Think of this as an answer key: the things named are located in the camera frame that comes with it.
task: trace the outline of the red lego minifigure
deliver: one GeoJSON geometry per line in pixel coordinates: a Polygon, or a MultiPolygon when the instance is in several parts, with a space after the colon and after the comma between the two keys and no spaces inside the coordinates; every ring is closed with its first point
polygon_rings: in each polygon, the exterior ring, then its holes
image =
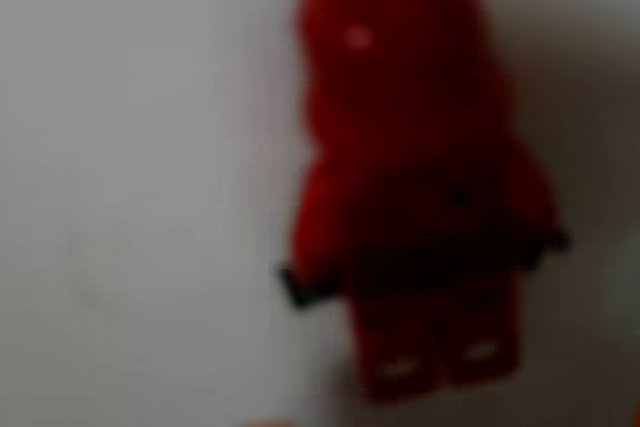
{"type": "Polygon", "coordinates": [[[559,228],[479,1],[303,0],[300,30],[318,157],[294,296],[339,288],[373,400],[508,374],[517,271],[559,228]]]}

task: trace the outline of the white background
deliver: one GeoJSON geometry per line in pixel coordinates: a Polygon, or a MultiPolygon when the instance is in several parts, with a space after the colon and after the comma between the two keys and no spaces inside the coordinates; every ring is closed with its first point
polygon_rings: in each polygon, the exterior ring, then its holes
{"type": "Polygon", "coordinates": [[[513,379],[371,410],[339,304],[290,311],[296,0],[0,0],[0,425],[629,426],[640,0],[487,0],[576,248],[513,379]]]}

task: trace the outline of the minifigure arm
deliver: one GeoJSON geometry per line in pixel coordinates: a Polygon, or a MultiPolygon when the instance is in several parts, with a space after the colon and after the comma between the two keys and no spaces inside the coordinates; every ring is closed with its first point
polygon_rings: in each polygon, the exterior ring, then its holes
{"type": "Polygon", "coordinates": [[[293,272],[300,282],[314,285],[334,277],[353,250],[348,198],[336,172],[322,163],[312,169],[293,235],[293,272]]]}
{"type": "Polygon", "coordinates": [[[557,242],[560,229],[551,188],[517,141],[507,152],[502,199],[507,223],[522,240],[539,246],[557,242]]]}

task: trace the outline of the toy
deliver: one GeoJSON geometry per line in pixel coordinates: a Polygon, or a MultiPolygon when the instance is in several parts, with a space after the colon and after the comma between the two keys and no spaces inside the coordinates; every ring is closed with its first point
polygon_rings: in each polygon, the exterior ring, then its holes
{"type": "Polygon", "coordinates": [[[299,26],[318,157],[293,299],[344,295],[374,401],[509,374],[518,269],[562,236],[479,1],[303,0],[299,26]]]}

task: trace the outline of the red helmet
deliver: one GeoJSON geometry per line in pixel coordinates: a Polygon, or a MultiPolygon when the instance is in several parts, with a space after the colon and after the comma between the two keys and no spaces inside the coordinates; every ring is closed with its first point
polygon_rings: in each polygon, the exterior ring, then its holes
{"type": "Polygon", "coordinates": [[[506,130],[510,95],[478,0],[303,0],[313,135],[376,168],[469,148],[506,130]]]}

